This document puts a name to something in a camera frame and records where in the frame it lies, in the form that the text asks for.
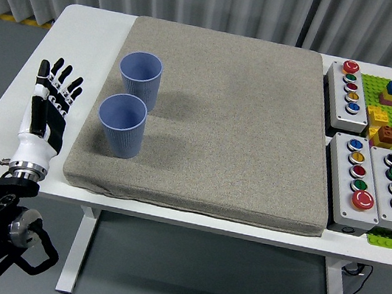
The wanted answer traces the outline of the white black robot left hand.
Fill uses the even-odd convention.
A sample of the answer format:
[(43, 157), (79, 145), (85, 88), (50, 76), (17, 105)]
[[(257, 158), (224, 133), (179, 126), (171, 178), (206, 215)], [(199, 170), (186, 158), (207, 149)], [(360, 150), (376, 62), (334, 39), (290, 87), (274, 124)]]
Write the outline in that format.
[(82, 77), (64, 84), (73, 69), (64, 63), (63, 58), (58, 58), (53, 64), (42, 60), (39, 66), (35, 88), (18, 131), (19, 145), (9, 163), (12, 175), (25, 171), (43, 180), (49, 162), (61, 151), (66, 115), (82, 93), (83, 84)]

